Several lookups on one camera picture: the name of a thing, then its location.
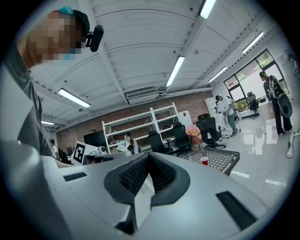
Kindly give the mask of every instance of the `mesh chair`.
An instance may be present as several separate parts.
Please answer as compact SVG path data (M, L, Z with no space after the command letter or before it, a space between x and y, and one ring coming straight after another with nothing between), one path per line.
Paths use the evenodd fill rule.
M208 113L205 113L205 114L202 114L202 115L198 116L199 121L203 121L203 120L206 120L208 118L210 118L210 115Z
M252 92L249 92L247 95L248 95L247 101L249 103L249 109L254 110L254 116L253 116L253 119L254 119L255 116L259 116L259 113L257 112L258 102L256 100L255 94L253 94Z
M221 141L222 133L221 133L221 127L219 127L219 132L216 128L216 120L215 118L208 118L204 121L197 121L196 122L197 127L201 131L201 137L202 141L207 144L208 147L216 148L216 147L224 147L226 146L224 144L217 144L216 141Z
M168 148L165 148L157 131L151 131L148 133L148 135L149 136L147 137L147 141L151 145L153 152L159 152L164 154L171 154L173 152L173 149L169 146L169 142Z
M175 137L175 145L177 148L177 156L181 153L185 152L187 154L188 151L193 152L191 146L193 142L190 140L186 133L186 127L182 125L180 122L177 122L173 127L173 134Z

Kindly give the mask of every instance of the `air vent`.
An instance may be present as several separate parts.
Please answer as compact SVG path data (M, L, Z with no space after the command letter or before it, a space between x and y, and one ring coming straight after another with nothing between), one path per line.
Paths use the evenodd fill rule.
M154 100L159 96L158 89L148 89L139 92L134 92L126 95L130 104L137 104Z

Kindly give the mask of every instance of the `white ceiling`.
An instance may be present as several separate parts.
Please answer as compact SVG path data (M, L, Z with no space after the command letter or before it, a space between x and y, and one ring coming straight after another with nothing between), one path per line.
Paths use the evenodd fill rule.
M82 49L82 54L76 54L74 60L58 60L34 67L31 71L33 80L46 90L40 94L43 117L53 120L54 128L68 126L94 114L128 106L124 98L127 91L145 87L164 87L166 90L165 84L176 59L188 44L188 38L193 37L193 27L201 18L198 16L201 2L54 1L48 6L48 12L66 4L73 9L89 9L85 13L91 26L92 23L103 25L102 49L108 57ZM258 19L260 12L261 8L251 0L217 0L199 35L195 35L195 42L167 93L206 87L208 80L220 69L230 67L243 57L242 49L257 32L254 34L250 30L241 34L249 30L250 19ZM269 27L268 23L259 25L259 22L254 28L266 30ZM243 39L235 46L238 37ZM218 62L226 52L226 58ZM57 98L60 88L87 101L91 107L79 112L79 105Z

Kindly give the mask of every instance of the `woman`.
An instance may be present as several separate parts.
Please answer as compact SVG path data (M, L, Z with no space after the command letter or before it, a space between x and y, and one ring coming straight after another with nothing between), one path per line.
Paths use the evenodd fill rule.
M277 96L275 95L275 92L273 91L274 89L274 81L277 81L276 77L270 75L266 75L264 72L260 72L259 76L263 80L263 88L266 92L267 99L269 101L272 101L273 105L273 110L275 114L275 121L276 121L276 128L277 128L277 133L278 135L283 135L285 132L282 129L281 126L281 115L283 118L283 126L285 128L285 131L291 131L292 129L292 124L290 118L285 117L283 114L281 114L281 110L278 104L278 99Z
M117 150L121 152L131 151L132 154L138 153L138 145L136 140L131 139L130 133L125 133L125 142L118 145Z

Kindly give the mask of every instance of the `fluorescent light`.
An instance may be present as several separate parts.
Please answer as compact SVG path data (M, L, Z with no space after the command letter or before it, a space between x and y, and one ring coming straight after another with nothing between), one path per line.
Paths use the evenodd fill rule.
M204 6L201 8L200 16L204 17L205 19L208 18L208 15L210 14L210 11L212 10L212 7L215 5L216 0L203 0L202 5L204 3Z
M252 47L254 45L254 43L256 43L258 41L258 39L260 39L263 35L263 32L261 32L260 34L258 34L258 36L243 50L243 53L246 53L250 47Z
M169 87L169 86L172 84L174 78L176 77L176 75L177 75L177 73L178 73L178 71L179 71L179 68L180 68L181 65L183 64L184 59L185 59L185 57L179 57L179 58L177 59L177 61L176 61L176 63L175 63L175 67L173 68L173 71L172 71L172 73L171 73L171 75L170 75L170 77L169 77L169 80L168 80L168 82L167 82L166 87Z
M227 69L227 67L224 67L221 71L219 71L216 75L213 76L212 79L210 79L208 82L210 83L213 81L216 77L218 77L222 72L224 72Z
M45 122L45 121L42 121L42 123L44 123L44 124L49 124L49 125L54 125L53 122Z
M79 99L78 97L74 96L72 93L68 92L67 90L65 90L63 88L58 91L58 94L64 96L65 98L70 99L71 101L73 101L73 102L75 102L75 103L77 103L77 104L79 104L81 106L84 106L86 108L90 107L90 104L82 101L81 99Z

